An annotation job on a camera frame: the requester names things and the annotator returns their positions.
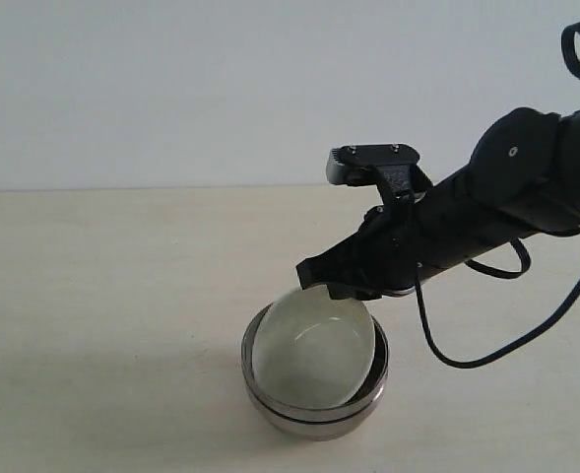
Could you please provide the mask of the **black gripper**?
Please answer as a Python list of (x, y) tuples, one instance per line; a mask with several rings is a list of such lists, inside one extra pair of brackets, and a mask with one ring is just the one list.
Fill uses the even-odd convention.
[(299, 285), (326, 285), (331, 300), (379, 300), (507, 242), (576, 235), (580, 215), (558, 176), (557, 113), (517, 108), (493, 123), (469, 162), (396, 204), (357, 246), (348, 236), (296, 266)]

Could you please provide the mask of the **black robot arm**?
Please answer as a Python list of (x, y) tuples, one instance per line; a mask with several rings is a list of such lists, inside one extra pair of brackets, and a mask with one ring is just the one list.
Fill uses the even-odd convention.
[(382, 199), (354, 234), (297, 265), (302, 288), (324, 285), (336, 299), (397, 297), (507, 242), (580, 233), (580, 111), (515, 109), (436, 183), (406, 144), (336, 148), (326, 172)]

